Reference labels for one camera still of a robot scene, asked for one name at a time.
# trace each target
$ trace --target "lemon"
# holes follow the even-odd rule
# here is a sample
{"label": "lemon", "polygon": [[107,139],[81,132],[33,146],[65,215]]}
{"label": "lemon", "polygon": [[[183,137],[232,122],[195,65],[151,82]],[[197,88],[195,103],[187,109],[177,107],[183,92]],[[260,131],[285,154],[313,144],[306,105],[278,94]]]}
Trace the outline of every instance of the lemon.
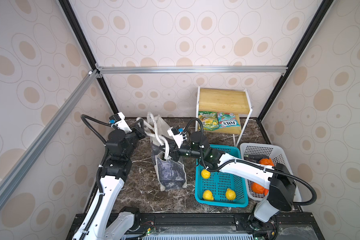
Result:
{"label": "lemon", "polygon": [[207,170],[205,170],[205,169],[202,170],[202,177],[203,177],[204,179],[207,179],[207,178],[209,178],[210,176],[211,176],[211,173],[210,173],[209,171],[207,171]]}
{"label": "lemon", "polygon": [[227,188],[227,191],[225,192],[225,197],[228,200],[234,200],[236,198],[236,193],[234,190]]}
{"label": "lemon", "polygon": [[212,192],[210,190],[205,190],[203,192],[203,199],[206,201],[213,201],[214,198],[213,198]]}

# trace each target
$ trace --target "wall with circle pattern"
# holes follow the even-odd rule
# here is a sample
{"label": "wall with circle pattern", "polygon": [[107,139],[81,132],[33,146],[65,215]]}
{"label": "wall with circle pattern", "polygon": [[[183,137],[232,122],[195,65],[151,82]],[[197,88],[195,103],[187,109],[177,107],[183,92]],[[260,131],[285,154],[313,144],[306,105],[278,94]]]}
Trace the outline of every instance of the wall with circle pattern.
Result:
{"label": "wall with circle pattern", "polygon": [[194,117],[197,88],[247,89],[257,117],[280,73],[105,74],[117,108],[128,117]]}
{"label": "wall with circle pattern", "polygon": [[[84,211],[104,145],[81,121],[81,114],[101,121],[111,115],[96,83],[87,89],[1,209],[0,240],[65,239],[75,215]],[[91,124],[104,137],[112,130]]]}
{"label": "wall with circle pattern", "polygon": [[[0,182],[88,70],[56,1],[0,1]],[[0,239],[65,239],[104,151],[81,113],[110,114],[95,82],[1,210]]]}
{"label": "wall with circle pattern", "polygon": [[263,124],[316,190],[303,209],[325,239],[360,240],[360,0],[331,8]]}
{"label": "wall with circle pattern", "polygon": [[101,66],[286,65],[320,0],[71,0]]}
{"label": "wall with circle pattern", "polygon": [[[99,65],[136,67],[286,65],[321,1],[71,3]],[[254,81],[248,85],[245,81],[250,82],[246,80],[250,75],[254,75]],[[107,76],[107,82],[118,108],[127,117],[145,116],[147,111],[162,116],[194,116],[198,79],[206,88],[250,88],[252,116],[257,117],[273,90],[272,83],[280,77],[265,75],[121,74]]]}

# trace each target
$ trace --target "aluminum frame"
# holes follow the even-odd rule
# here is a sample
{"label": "aluminum frame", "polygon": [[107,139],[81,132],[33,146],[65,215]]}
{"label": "aluminum frame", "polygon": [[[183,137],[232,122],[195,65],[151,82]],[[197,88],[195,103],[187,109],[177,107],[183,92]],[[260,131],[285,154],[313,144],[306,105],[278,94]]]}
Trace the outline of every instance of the aluminum frame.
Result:
{"label": "aluminum frame", "polygon": [[25,177],[29,169],[33,166],[40,154],[46,148],[52,137],[59,130],[61,125],[71,114],[85,91],[89,88],[91,83],[96,80],[99,75],[96,70],[89,72],[78,87],[73,91],[67,101],[62,105],[58,112],[53,116],[52,120],[45,126],[39,136],[33,141],[31,146],[25,151],[21,159],[15,165],[13,170],[0,183],[0,210],[5,205],[15,191],[21,180]]}
{"label": "aluminum frame", "polygon": [[100,74],[136,73],[285,73],[287,66],[99,67]]}

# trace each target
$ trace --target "snack bag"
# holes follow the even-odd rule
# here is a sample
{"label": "snack bag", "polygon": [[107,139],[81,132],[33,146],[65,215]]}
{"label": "snack bag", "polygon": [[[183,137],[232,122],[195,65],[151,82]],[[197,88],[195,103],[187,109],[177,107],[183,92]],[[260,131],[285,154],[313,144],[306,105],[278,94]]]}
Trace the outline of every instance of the snack bag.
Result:
{"label": "snack bag", "polygon": [[234,113],[217,113],[220,128],[223,127],[240,127]]}
{"label": "snack bag", "polygon": [[199,111],[198,118],[202,121],[204,130],[213,131],[219,128],[217,112]]}

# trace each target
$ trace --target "metal grate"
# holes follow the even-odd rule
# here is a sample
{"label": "metal grate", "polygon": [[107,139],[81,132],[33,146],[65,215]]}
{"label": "metal grate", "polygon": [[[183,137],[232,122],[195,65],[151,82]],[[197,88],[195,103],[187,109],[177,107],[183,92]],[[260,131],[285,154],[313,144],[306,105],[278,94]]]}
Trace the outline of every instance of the metal grate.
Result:
{"label": "metal grate", "polygon": [[[124,235],[121,240],[133,237]],[[144,237],[144,240],[254,240],[252,235],[246,233],[231,234],[159,234]]]}

